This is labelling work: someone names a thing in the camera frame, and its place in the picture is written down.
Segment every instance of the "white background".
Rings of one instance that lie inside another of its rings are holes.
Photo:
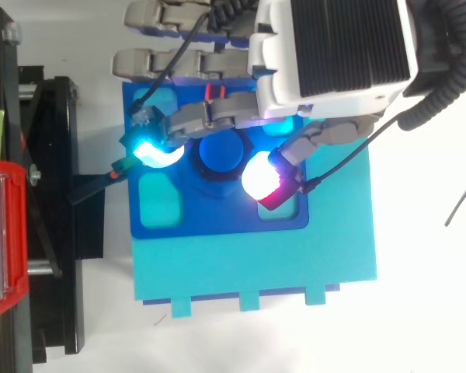
[[[0,1],[23,27],[19,63],[79,87],[82,173],[108,172],[123,155],[112,56],[179,45],[126,30],[128,2]],[[412,133],[393,127],[370,157],[379,281],[344,284],[321,307],[303,295],[262,298],[247,313],[238,300],[197,302],[192,318],[172,319],[169,305],[134,302],[127,185],[109,188],[105,258],[83,263],[85,347],[49,349],[35,373],[466,372],[466,203],[443,226],[466,188],[466,95]]]

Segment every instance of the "round blue button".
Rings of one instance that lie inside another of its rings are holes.
[[[202,139],[199,154],[207,168],[226,173],[242,160],[243,142],[232,130],[217,132]]]

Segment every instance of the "red object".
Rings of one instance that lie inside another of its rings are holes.
[[[26,238],[26,173],[0,162],[0,315],[29,290]]]
[[[226,96],[226,87],[224,85],[211,85],[205,86],[205,99],[224,98]]]

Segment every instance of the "led light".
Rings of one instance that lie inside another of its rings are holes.
[[[145,165],[154,169],[162,169],[179,161],[185,154],[185,147],[177,148],[172,153],[164,153],[148,141],[141,142],[133,154]]]
[[[259,152],[242,174],[242,185],[255,200],[263,200],[280,187],[280,175],[268,160],[269,152]]]

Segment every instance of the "black heat sink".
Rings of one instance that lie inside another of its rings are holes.
[[[397,0],[291,0],[301,96],[410,78]]]

